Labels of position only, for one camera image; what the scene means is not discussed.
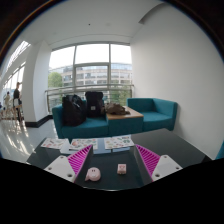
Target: window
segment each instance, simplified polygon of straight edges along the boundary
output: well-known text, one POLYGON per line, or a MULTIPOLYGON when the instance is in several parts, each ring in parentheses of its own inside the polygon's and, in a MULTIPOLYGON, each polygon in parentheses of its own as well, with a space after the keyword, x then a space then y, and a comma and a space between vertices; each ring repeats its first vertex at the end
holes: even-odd
POLYGON ((76 84, 80 81, 83 85, 107 84, 107 70, 107 66, 76 67, 76 84))
POLYGON ((9 63, 6 68, 6 72, 8 71, 9 67, 12 65, 12 63, 16 60, 16 58, 27 48, 30 44, 26 41, 23 41, 13 52, 12 56, 9 59, 9 63))
POLYGON ((48 88, 72 86, 75 46, 53 51, 50 57, 48 88))
POLYGON ((75 64, 109 62, 109 44, 86 44, 77 46, 75 64))
MULTIPOLYGON (((109 102, 112 99, 125 105, 131 92, 130 86, 127 86, 132 84, 131 63, 131 50, 127 45, 77 44, 56 50, 50 58, 48 88, 76 86, 76 91, 81 91, 76 94, 81 98, 85 97, 83 90, 100 88, 104 92, 104 100, 109 102)), ((54 97, 59 98, 70 90, 73 91, 72 88, 59 88, 55 90, 54 97)))
MULTIPOLYGON (((5 82, 3 87, 3 99, 7 95, 7 92, 9 92, 10 97, 13 98, 17 82, 23 81, 24 65, 25 63, 23 63, 19 68, 17 68, 5 82)), ((20 93, 22 92, 22 85, 19 86, 19 91, 20 93)))

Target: white paper sheet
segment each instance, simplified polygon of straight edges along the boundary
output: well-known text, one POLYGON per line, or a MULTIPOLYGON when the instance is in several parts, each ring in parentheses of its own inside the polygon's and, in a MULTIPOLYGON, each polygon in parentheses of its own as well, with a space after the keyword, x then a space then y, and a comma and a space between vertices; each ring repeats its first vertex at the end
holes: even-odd
POLYGON ((119 136, 104 138, 105 149, 116 149, 133 146, 134 143, 130 136, 119 136))
POLYGON ((70 145, 70 151, 79 151, 89 145, 93 145, 93 150, 98 149, 98 140, 96 138, 91 139, 73 139, 70 145))
POLYGON ((67 141, 68 141, 68 139, 47 138, 43 142, 41 147, 52 148, 52 149, 61 149, 67 141))

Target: magenta striped pad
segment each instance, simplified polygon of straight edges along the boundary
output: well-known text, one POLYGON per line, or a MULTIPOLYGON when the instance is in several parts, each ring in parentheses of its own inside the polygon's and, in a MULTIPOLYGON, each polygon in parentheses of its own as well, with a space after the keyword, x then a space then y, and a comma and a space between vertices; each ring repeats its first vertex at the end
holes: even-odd
POLYGON ((92 147, 92 145, 89 145, 89 146, 87 146, 87 147, 79 150, 78 152, 75 152, 67 157, 68 162, 70 163, 72 169, 75 172, 76 178, 77 178, 80 170, 82 169, 82 166, 85 162, 85 159, 86 159, 91 147, 92 147))
POLYGON ((138 152, 142 158, 146 170, 148 171, 150 177, 152 178, 153 171, 155 170, 156 165, 159 162, 160 156, 140 145, 135 146, 138 149, 138 152))

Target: glass railing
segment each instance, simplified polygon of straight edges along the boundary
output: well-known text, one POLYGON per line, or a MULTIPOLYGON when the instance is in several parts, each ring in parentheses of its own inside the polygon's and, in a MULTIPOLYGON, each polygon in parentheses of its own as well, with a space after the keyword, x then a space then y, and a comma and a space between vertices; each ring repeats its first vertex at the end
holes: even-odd
POLYGON ((52 88, 46 90, 48 112, 52 114, 52 108, 62 104, 62 97, 66 95, 78 95, 85 100, 87 91, 103 92, 104 103, 119 103, 126 106, 126 99, 132 98, 134 85, 123 84, 101 84, 101 85, 85 85, 85 86, 69 86, 61 88, 52 88))

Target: bag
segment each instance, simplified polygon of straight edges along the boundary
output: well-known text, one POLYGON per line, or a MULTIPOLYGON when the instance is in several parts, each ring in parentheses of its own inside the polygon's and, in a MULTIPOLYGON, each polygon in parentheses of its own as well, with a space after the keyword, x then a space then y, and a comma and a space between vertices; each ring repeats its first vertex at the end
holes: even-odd
POLYGON ((88 91, 85 94, 87 104, 87 117, 100 117, 103 115, 103 93, 88 91))
POLYGON ((112 103, 112 102, 106 104, 105 111, 108 114, 116 114, 116 115, 130 114, 130 112, 125 111, 125 108, 122 107, 119 103, 112 103))
POLYGON ((86 107, 77 95, 63 97, 63 122, 64 125, 78 126, 86 120, 86 107))

